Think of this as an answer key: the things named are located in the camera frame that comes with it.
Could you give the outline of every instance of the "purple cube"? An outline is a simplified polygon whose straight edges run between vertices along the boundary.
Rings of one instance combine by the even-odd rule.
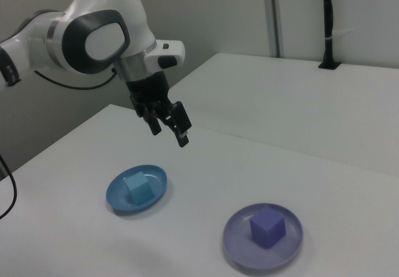
[[[284,217],[270,207],[264,207],[249,219],[252,239],[262,247],[272,248],[284,235]]]

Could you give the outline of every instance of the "black clamp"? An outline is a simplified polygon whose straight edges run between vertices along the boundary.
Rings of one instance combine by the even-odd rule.
[[[154,73],[146,79],[127,82],[132,104],[137,115],[150,126],[153,135],[161,132],[159,120],[175,134],[180,147],[188,143],[187,130],[191,127],[183,104],[172,104],[168,98],[169,85],[163,71]]]

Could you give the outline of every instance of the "black button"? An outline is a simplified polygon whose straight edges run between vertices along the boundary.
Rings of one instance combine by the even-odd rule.
[[[177,65],[177,60],[174,56],[161,56],[158,58],[158,64],[162,69],[173,67]]]

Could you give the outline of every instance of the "purple plate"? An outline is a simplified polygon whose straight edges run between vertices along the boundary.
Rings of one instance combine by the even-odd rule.
[[[286,235],[272,248],[259,246],[252,240],[249,219],[268,206],[285,219]],[[253,270],[272,270],[290,262],[300,250],[304,236],[302,224],[288,209],[275,204],[249,205],[237,211],[227,222],[223,231],[223,244],[227,254],[241,266]]]

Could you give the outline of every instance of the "black pole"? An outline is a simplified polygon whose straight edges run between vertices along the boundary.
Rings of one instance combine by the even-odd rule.
[[[332,26],[334,25],[334,14],[332,1],[324,0],[324,42],[325,52],[323,62],[319,65],[321,69],[335,70],[341,63],[335,62],[332,57]]]

